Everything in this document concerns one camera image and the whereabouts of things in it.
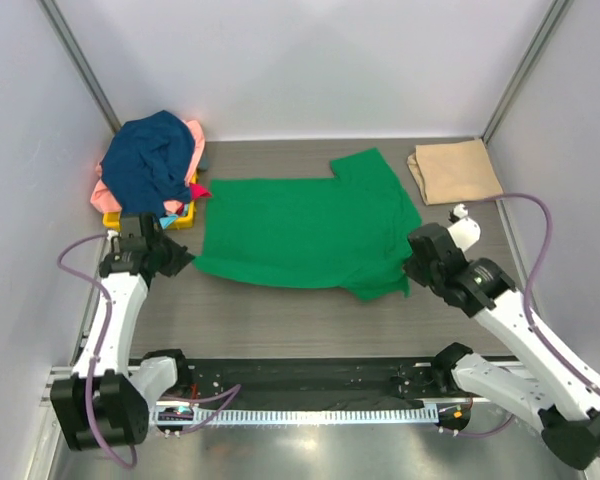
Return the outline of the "green t-shirt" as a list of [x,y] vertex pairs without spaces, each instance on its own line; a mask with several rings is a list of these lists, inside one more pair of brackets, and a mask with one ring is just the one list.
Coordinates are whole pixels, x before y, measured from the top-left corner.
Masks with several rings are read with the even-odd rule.
[[195,267],[266,287],[342,288],[362,301],[409,295],[403,265],[421,217],[376,148],[324,178],[215,179]]

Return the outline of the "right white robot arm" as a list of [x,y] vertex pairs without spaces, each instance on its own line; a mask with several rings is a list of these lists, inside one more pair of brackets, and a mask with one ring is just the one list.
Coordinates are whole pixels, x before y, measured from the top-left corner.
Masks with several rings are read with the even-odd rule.
[[525,311],[522,292],[497,263],[466,258],[480,234],[470,218],[414,230],[406,274],[494,334],[532,377],[453,343],[435,356],[431,384],[442,395],[472,393],[506,409],[539,432],[564,464],[585,470],[600,456],[600,374],[534,311]]

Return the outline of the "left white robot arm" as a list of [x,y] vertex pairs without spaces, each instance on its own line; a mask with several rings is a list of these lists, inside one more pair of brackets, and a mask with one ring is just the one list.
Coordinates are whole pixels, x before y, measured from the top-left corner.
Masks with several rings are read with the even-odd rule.
[[152,280],[176,276],[190,265],[192,255],[164,232],[153,213],[123,215],[108,241],[97,276],[88,279],[99,301],[86,343],[69,377],[50,390],[73,451],[141,444],[160,397],[182,399],[193,383],[179,349],[149,352],[136,372],[129,370],[137,318]]

